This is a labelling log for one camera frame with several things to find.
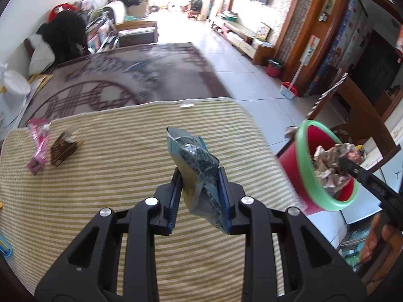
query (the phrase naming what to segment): dark door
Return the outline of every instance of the dark door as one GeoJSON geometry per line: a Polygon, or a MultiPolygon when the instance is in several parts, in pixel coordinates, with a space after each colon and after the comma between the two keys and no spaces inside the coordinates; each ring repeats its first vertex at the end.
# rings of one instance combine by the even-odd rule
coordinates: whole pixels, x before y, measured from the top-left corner
{"type": "Polygon", "coordinates": [[[400,68],[397,60],[394,47],[373,30],[361,59],[351,72],[351,79],[372,104],[382,90],[393,83],[400,68]]]}

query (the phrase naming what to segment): brown crumpled package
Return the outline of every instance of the brown crumpled package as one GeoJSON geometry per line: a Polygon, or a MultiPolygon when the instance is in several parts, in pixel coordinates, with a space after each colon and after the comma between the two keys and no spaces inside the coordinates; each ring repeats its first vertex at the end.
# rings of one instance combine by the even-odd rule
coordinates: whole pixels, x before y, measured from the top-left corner
{"type": "Polygon", "coordinates": [[[357,152],[355,145],[350,143],[336,144],[327,151],[322,146],[318,146],[313,158],[316,178],[327,193],[335,199],[351,177],[339,167],[341,157],[347,157],[356,164],[363,162],[363,157],[357,152]]]}

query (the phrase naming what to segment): trash bin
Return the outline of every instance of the trash bin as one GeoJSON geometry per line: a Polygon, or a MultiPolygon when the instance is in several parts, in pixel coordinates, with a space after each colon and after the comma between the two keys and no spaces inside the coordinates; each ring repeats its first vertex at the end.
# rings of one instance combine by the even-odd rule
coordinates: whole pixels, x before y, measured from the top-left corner
{"type": "Polygon", "coordinates": [[[359,183],[351,178],[341,190],[337,199],[331,197],[319,184],[314,173],[312,155],[322,145],[330,149],[339,138],[325,125],[314,120],[304,122],[295,135],[294,142],[279,157],[279,162],[294,186],[296,193],[308,205],[305,214],[311,215],[323,210],[340,211],[350,205],[357,195],[359,183]]]}
{"type": "Polygon", "coordinates": [[[277,78],[283,69],[283,65],[277,59],[268,59],[267,60],[267,69],[266,73],[272,77],[277,78]]]}

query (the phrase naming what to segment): patterned wallpaper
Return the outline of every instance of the patterned wallpaper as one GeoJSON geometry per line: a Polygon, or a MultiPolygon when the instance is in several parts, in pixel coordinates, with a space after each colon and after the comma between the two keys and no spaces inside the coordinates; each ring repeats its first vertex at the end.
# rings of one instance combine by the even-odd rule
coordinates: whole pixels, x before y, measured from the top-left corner
{"type": "Polygon", "coordinates": [[[234,0],[232,11],[237,12],[244,26],[257,30],[264,22],[271,27],[268,41],[276,44],[292,0],[270,0],[268,6],[250,0],[234,0]]]}

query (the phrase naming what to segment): brown wrapper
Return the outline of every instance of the brown wrapper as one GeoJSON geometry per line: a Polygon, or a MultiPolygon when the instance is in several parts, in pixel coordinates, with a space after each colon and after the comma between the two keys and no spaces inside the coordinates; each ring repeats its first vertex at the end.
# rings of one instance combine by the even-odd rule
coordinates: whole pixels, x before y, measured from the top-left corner
{"type": "Polygon", "coordinates": [[[67,128],[53,143],[50,148],[50,160],[56,167],[62,164],[69,156],[71,156],[84,141],[80,139],[78,128],[70,126],[67,128]]]}

